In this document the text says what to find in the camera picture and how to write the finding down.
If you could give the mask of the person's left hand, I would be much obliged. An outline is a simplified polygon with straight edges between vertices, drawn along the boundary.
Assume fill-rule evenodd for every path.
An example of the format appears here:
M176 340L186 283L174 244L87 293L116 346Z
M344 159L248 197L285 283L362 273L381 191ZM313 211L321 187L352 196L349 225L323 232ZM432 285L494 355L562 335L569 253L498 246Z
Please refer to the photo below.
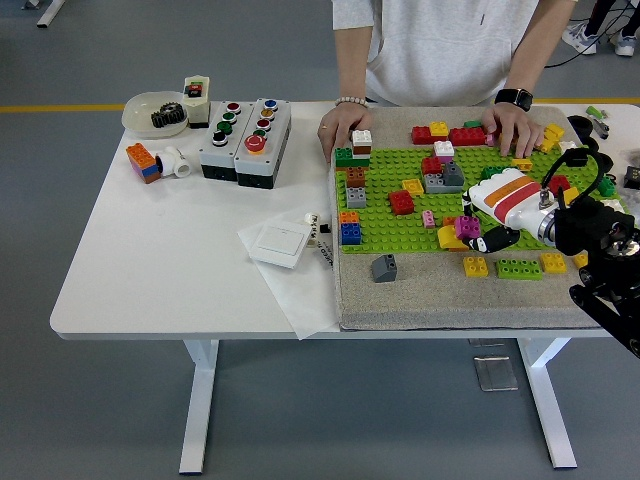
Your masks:
M544 140L544 128L533 121L521 108L498 103L485 109L482 124L487 133L499 134L499 149L502 156L508 155L515 143L514 156L526 158Z

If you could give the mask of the person's right hand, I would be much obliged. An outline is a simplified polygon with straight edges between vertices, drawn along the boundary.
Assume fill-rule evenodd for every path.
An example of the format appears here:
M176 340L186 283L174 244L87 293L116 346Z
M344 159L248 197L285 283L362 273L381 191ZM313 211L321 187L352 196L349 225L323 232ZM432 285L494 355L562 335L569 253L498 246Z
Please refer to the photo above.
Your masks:
M353 130L369 130L372 116L368 108L356 103L340 103L326 113L317 130L325 160L330 163L332 152L343 148Z

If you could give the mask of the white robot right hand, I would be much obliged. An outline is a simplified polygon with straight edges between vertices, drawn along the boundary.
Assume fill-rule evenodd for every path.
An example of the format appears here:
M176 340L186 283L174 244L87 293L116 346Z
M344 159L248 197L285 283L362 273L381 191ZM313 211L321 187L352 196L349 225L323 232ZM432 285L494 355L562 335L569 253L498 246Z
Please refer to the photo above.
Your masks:
M480 210L499 226L463 243L472 250L491 253L515 244L520 231L527 231L538 241L553 246L550 231L555 203L540 207L540 193L541 185L515 168L507 168L470 187L462 195L464 213L471 216Z

